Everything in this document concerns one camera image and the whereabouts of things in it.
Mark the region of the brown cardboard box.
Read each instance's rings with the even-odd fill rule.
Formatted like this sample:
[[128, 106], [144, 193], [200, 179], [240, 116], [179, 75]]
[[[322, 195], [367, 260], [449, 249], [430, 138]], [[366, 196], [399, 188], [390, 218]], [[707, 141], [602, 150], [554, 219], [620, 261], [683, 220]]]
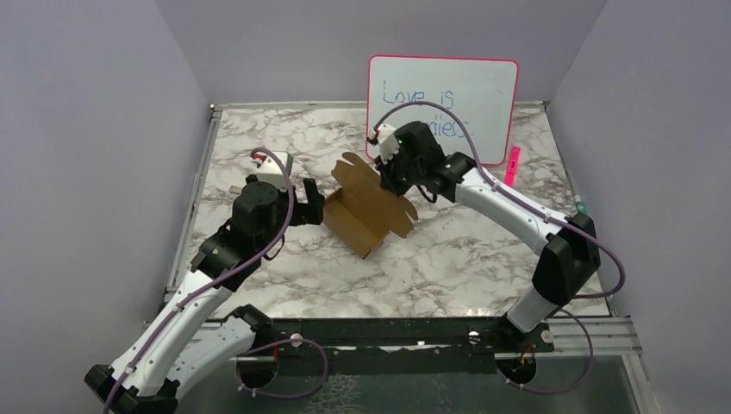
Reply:
[[345, 152], [331, 172], [339, 188], [326, 197], [323, 223], [361, 259], [393, 233], [404, 239], [418, 213], [403, 196], [380, 187], [379, 174], [360, 156]]

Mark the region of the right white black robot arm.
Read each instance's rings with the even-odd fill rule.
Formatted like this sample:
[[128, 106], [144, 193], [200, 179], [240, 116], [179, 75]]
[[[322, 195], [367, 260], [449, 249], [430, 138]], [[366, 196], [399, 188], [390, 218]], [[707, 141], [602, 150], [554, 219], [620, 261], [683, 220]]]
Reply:
[[445, 154], [424, 122], [396, 129], [388, 124], [374, 131], [375, 160], [382, 187], [402, 196], [420, 187], [448, 201], [475, 210], [516, 236], [539, 261], [532, 285], [506, 312], [497, 328], [499, 343], [510, 351], [528, 344], [532, 330], [571, 302], [600, 266], [591, 243], [596, 229], [590, 217], [568, 217], [506, 186], [472, 157]]

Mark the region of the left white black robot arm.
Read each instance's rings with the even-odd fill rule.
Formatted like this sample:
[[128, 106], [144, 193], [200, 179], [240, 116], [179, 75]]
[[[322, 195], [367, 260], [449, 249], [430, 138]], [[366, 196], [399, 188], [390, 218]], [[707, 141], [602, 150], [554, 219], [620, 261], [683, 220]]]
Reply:
[[252, 174], [234, 200], [232, 216], [205, 239], [167, 305], [140, 338], [109, 365], [95, 365], [87, 386], [105, 413], [173, 413], [197, 382], [237, 354], [276, 353], [272, 320], [252, 305], [235, 308], [220, 328], [196, 344], [191, 339], [238, 290], [272, 248], [284, 245], [289, 227], [319, 225], [325, 197], [316, 181], [303, 180], [306, 200]]

